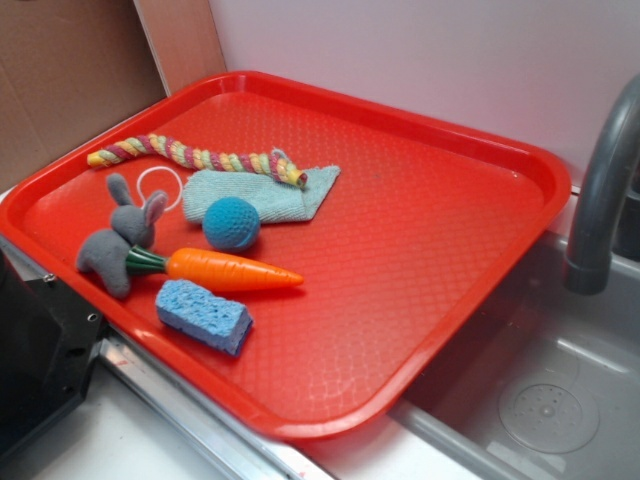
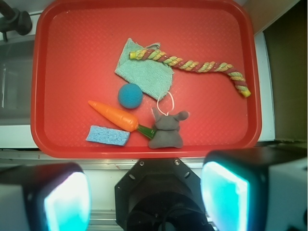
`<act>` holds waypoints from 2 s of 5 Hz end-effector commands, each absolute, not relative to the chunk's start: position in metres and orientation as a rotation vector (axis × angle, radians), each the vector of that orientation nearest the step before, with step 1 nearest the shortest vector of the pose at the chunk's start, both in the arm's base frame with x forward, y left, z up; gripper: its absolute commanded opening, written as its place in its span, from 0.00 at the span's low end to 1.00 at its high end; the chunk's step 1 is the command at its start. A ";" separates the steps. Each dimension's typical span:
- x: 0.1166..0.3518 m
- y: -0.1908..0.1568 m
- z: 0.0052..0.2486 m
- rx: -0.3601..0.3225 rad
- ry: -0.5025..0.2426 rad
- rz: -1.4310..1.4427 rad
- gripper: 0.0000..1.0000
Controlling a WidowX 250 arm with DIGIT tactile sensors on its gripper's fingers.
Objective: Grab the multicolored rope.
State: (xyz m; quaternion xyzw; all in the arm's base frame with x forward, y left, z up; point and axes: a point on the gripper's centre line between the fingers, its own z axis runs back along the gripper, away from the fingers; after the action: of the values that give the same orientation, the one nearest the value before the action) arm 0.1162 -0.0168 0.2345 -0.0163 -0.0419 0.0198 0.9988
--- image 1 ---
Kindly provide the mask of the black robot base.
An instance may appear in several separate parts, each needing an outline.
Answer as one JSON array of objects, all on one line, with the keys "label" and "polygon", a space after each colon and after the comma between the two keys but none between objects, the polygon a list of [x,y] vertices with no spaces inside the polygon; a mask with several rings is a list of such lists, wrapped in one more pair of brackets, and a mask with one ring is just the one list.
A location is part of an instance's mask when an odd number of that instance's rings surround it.
[{"label": "black robot base", "polygon": [[86,398],[103,315],[65,282],[23,280],[1,256],[1,460]]}]

